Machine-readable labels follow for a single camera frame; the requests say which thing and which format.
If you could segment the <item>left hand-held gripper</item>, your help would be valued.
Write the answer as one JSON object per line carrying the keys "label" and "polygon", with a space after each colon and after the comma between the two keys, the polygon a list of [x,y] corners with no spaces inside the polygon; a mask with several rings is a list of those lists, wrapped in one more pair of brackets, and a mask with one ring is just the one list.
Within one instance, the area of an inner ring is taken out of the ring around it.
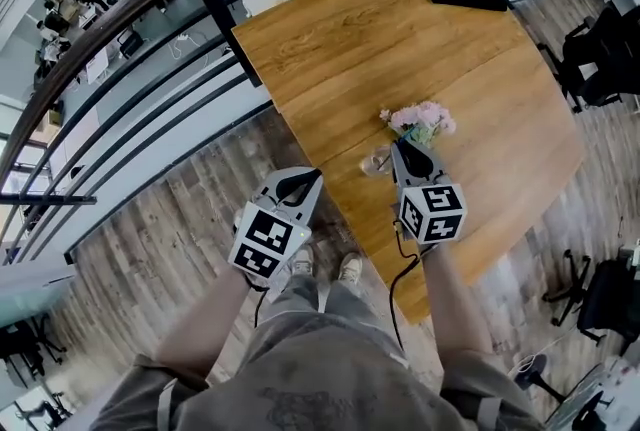
{"label": "left hand-held gripper", "polygon": [[227,262],[259,280],[272,280],[311,238],[309,222],[323,175],[294,166],[272,172],[243,208]]}

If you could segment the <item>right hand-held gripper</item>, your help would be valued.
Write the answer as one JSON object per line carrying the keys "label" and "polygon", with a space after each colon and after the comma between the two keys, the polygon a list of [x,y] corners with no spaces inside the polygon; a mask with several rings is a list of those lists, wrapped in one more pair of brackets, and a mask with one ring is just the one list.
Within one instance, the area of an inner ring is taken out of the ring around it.
{"label": "right hand-held gripper", "polygon": [[390,153],[402,238],[418,245],[457,239],[467,216],[461,186],[452,182],[436,154],[420,143],[403,140],[401,152],[394,141]]}

